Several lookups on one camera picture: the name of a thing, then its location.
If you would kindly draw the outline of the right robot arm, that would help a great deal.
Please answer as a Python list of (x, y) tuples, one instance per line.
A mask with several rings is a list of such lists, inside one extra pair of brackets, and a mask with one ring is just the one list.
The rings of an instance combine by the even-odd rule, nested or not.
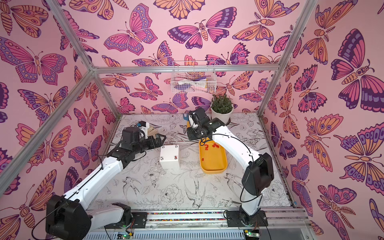
[(256, 224), (264, 191), (275, 178), (272, 157), (252, 149), (221, 120), (210, 119), (201, 108), (188, 113), (188, 122), (189, 140), (219, 144), (242, 167), (244, 175), (241, 177), (239, 219), (245, 226)]

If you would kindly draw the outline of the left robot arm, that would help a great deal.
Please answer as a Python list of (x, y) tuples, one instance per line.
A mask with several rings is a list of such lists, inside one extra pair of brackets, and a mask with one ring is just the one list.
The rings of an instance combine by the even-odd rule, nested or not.
[(82, 240), (90, 231), (107, 225), (127, 228), (133, 224), (134, 217), (128, 205), (113, 203), (96, 210), (89, 207), (109, 181), (129, 163), (137, 161), (137, 154), (164, 145), (165, 135), (150, 136), (148, 130), (143, 123), (125, 128), (120, 141), (90, 175), (62, 196), (51, 197), (45, 219), (48, 235), (62, 240)]

